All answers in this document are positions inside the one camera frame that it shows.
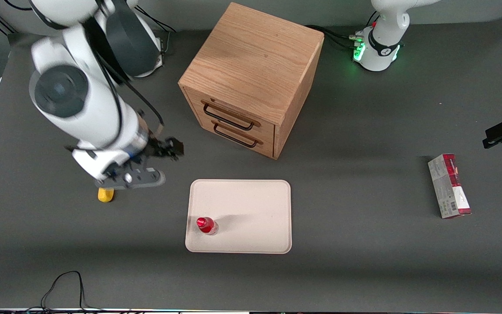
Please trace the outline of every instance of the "cardboard box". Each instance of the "cardboard box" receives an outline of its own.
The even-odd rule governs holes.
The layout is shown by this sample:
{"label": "cardboard box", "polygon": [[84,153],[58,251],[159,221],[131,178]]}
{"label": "cardboard box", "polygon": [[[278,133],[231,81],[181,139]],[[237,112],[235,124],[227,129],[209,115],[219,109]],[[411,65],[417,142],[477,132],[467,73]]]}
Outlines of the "cardboard box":
{"label": "cardboard box", "polygon": [[439,201],[441,217],[454,218],[470,215],[470,205],[458,180],[458,167],[454,154],[443,154],[429,163],[431,179]]}

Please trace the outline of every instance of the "beige tray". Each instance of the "beige tray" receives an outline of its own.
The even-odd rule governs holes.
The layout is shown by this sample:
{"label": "beige tray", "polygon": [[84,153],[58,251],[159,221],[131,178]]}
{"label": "beige tray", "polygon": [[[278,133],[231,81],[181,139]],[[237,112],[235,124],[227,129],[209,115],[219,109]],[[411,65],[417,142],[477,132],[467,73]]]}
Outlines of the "beige tray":
{"label": "beige tray", "polygon": [[[219,226],[205,235],[197,218]],[[289,183],[283,180],[197,180],[191,184],[185,246],[200,253],[285,254],[292,247]]]}

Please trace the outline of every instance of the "metal drawer handle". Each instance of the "metal drawer handle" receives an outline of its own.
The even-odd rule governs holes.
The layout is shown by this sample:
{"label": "metal drawer handle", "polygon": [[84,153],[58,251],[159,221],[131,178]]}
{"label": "metal drawer handle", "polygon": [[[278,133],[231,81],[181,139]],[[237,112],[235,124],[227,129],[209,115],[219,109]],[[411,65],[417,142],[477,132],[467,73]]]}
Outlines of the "metal drawer handle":
{"label": "metal drawer handle", "polygon": [[241,144],[241,145],[243,145],[243,146],[245,146],[245,147],[247,147],[247,148],[253,148],[253,147],[256,147],[256,146],[257,146],[257,143],[258,143],[258,141],[257,141],[257,140],[255,140],[255,141],[253,142],[253,144],[248,144],[248,143],[245,143],[245,142],[243,142],[243,141],[240,141],[239,139],[236,139],[235,137],[230,137],[230,136],[229,136],[228,134],[226,134],[226,133],[222,133],[221,131],[218,131],[218,130],[217,130],[217,128],[218,128],[218,124],[217,124],[217,123],[215,123],[215,124],[214,124],[214,131],[215,131],[215,133],[216,133],[216,134],[220,135],[221,137],[225,137],[225,138],[227,138],[227,139],[229,139],[229,140],[231,140],[231,141],[234,141],[234,142],[236,142],[236,143],[238,143],[238,144]]}
{"label": "metal drawer handle", "polygon": [[243,131],[249,131],[249,130],[251,130],[251,129],[253,128],[253,126],[255,125],[255,123],[251,122],[251,124],[249,125],[249,127],[244,127],[243,125],[239,125],[239,124],[237,124],[237,123],[233,123],[233,122],[231,122],[231,121],[230,121],[230,120],[228,120],[228,119],[224,119],[224,118],[223,118],[223,117],[221,117],[221,116],[215,115],[214,113],[211,113],[210,111],[207,111],[208,107],[210,107],[210,106],[209,106],[209,104],[205,103],[205,107],[203,108],[203,111],[204,111],[204,112],[205,112],[208,116],[211,116],[211,117],[213,117],[213,118],[215,118],[215,119],[218,119],[218,120],[220,120],[220,121],[222,121],[222,122],[224,122],[224,123],[227,123],[227,124],[229,124],[229,125],[231,125],[231,126],[237,127],[238,129],[241,129],[241,130],[243,130]]}

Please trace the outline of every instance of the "box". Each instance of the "box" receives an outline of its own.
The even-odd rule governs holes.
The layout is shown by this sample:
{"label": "box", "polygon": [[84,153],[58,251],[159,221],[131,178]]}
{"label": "box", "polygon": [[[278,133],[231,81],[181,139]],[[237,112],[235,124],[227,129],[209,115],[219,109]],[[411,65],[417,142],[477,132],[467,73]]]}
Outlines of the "box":
{"label": "box", "polygon": [[323,40],[322,32],[231,3],[179,86],[203,129],[277,159]]}
{"label": "box", "polygon": [[454,154],[443,154],[429,163],[431,179],[439,201],[442,218],[472,214],[470,205],[458,180],[458,167]]}

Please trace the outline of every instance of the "red bottle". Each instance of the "red bottle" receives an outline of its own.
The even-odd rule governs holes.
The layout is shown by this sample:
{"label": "red bottle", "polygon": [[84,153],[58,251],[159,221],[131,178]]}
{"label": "red bottle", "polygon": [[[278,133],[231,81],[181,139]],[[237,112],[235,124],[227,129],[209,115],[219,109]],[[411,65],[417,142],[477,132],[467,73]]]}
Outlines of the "red bottle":
{"label": "red bottle", "polygon": [[210,217],[197,219],[197,226],[206,235],[215,235],[218,232],[218,224]]}

